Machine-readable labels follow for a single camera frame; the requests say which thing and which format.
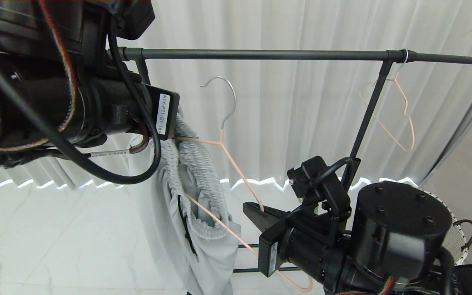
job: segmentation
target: white label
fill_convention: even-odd
[[[169,115],[170,95],[161,93],[159,95],[158,116],[156,118],[156,129],[164,135],[167,130],[167,117]]]
[[[272,244],[270,247],[270,259],[269,259],[269,276],[276,270],[276,255],[278,253],[278,242]]]

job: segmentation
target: clothes hanger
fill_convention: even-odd
[[[409,125],[411,127],[411,135],[412,135],[412,143],[411,143],[411,147],[409,149],[405,149],[401,143],[391,134],[391,132],[389,132],[387,130],[387,128],[382,124],[382,122],[380,122],[380,119],[378,119],[378,117],[373,114],[372,117],[378,122],[378,124],[380,124],[380,126],[386,131],[386,133],[392,138],[392,140],[401,148],[403,149],[403,151],[405,151],[406,153],[410,153],[413,151],[414,149],[414,127],[413,127],[413,120],[411,119],[411,116],[409,116],[407,114],[407,108],[408,108],[408,105],[409,105],[409,102],[408,102],[408,99],[407,99],[407,96],[405,95],[405,92],[402,90],[401,86],[399,85],[398,83],[398,74],[399,74],[399,71],[402,69],[402,67],[405,65],[405,63],[407,62],[407,59],[409,57],[409,51],[407,49],[405,49],[405,52],[407,53],[407,55],[405,56],[405,61],[403,62],[403,64],[398,68],[398,71],[397,73],[395,74],[395,77],[393,79],[386,79],[386,81],[390,81],[390,82],[394,82],[399,90],[399,92],[401,93],[404,101],[405,101],[405,108],[403,110],[403,115],[409,120]],[[367,107],[367,102],[365,102],[365,99],[362,97],[362,90],[363,88],[365,88],[365,86],[367,85],[370,85],[370,86],[374,86],[374,84],[376,84],[376,81],[371,83],[371,82],[368,82],[366,84],[364,84],[361,88],[360,88],[360,92],[358,93],[358,95],[360,96],[360,99],[362,100],[363,104],[365,104],[365,106]]]
[[[217,145],[217,146],[221,147],[221,149],[223,149],[223,152],[225,153],[225,155],[229,159],[229,162],[231,163],[232,167],[234,167],[234,169],[236,170],[238,175],[241,177],[241,179],[243,179],[243,182],[245,183],[245,185],[247,185],[247,187],[249,187],[249,190],[251,191],[254,198],[256,199],[258,204],[260,205],[260,210],[264,211],[262,200],[260,199],[258,194],[255,192],[254,188],[251,187],[251,184],[249,183],[249,181],[247,181],[247,177],[245,177],[245,175],[243,175],[243,172],[241,172],[238,165],[236,165],[236,162],[234,162],[234,159],[232,159],[231,154],[229,153],[229,150],[227,150],[227,148],[223,144],[223,129],[225,128],[225,122],[227,121],[227,119],[229,119],[230,116],[232,116],[232,114],[234,114],[234,111],[236,110],[236,103],[238,102],[237,101],[238,98],[236,97],[236,91],[234,91],[234,87],[232,86],[231,82],[229,80],[221,77],[220,75],[212,77],[208,82],[206,82],[205,84],[200,85],[200,87],[207,87],[209,85],[209,83],[214,79],[221,79],[221,80],[225,81],[230,86],[230,88],[232,90],[232,97],[234,99],[234,103],[232,105],[232,110],[225,116],[225,118],[223,118],[223,121],[221,121],[220,140],[219,141],[209,141],[209,140],[202,140],[202,139],[199,139],[199,138],[191,138],[191,137],[186,137],[186,136],[176,136],[173,139],[175,139],[175,140],[197,141],[197,142]]]
[[[217,146],[221,147],[223,149],[225,155],[228,157],[229,162],[232,164],[232,166],[234,167],[236,172],[238,172],[238,175],[241,177],[241,179],[243,179],[245,185],[247,185],[247,187],[249,187],[249,190],[254,195],[254,198],[256,198],[256,201],[260,205],[260,210],[264,211],[262,200],[260,199],[258,194],[254,191],[254,189],[251,187],[251,184],[249,183],[249,181],[247,181],[247,178],[245,177],[245,175],[243,175],[240,168],[238,168],[238,165],[236,165],[236,162],[234,162],[234,159],[232,159],[229,151],[227,150],[227,148],[223,144],[223,128],[225,127],[225,121],[227,121],[227,119],[229,119],[229,117],[232,114],[234,114],[234,111],[236,110],[236,102],[237,102],[236,92],[234,91],[234,87],[232,86],[231,82],[229,80],[219,76],[219,75],[217,75],[215,77],[212,77],[207,83],[200,85],[200,87],[206,87],[214,79],[222,79],[223,81],[227,82],[227,84],[230,86],[230,88],[232,90],[232,97],[234,99],[234,104],[232,105],[232,110],[227,114],[227,116],[225,116],[225,118],[223,118],[223,121],[221,122],[220,140],[219,141],[208,141],[208,140],[202,140],[202,139],[199,139],[199,138],[191,138],[191,137],[186,137],[186,136],[176,136],[176,137],[173,137],[172,139],[174,139],[174,140],[189,140],[189,141],[201,142],[201,143],[205,143],[205,144],[213,144],[213,145],[217,145]],[[189,196],[189,194],[187,194],[187,193],[184,193],[184,194],[189,200],[191,200],[191,202],[193,202],[200,209],[205,211],[205,213],[210,215],[210,217],[212,217],[215,221],[217,221],[221,226],[223,226],[223,228],[225,228],[229,232],[229,234],[233,235],[236,239],[238,239],[245,246],[245,248],[250,250],[255,256],[258,256],[258,253],[251,246],[249,246],[248,243],[246,243],[235,232],[233,232],[226,224],[221,222],[221,220],[219,220],[219,218],[216,217],[210,210],[208,210],[206,207],[202,206],[202,204],[200,204],[197,200],[195,200],[194,198]],[[303,287],[298,286],[296,283],[294,283],[289,278],[287,278],[283,273],[281,273],[279,271],[276,271],[276,273],[281,278],[283,278],[283,280],[287,281],[289,284],[291,284],[296,289],[298,289],[302,292],[310,292],[313,289],[313,278],[311,278],[310,276],[308,276],[309,277],[309,286],[307,288],[303,288]]]

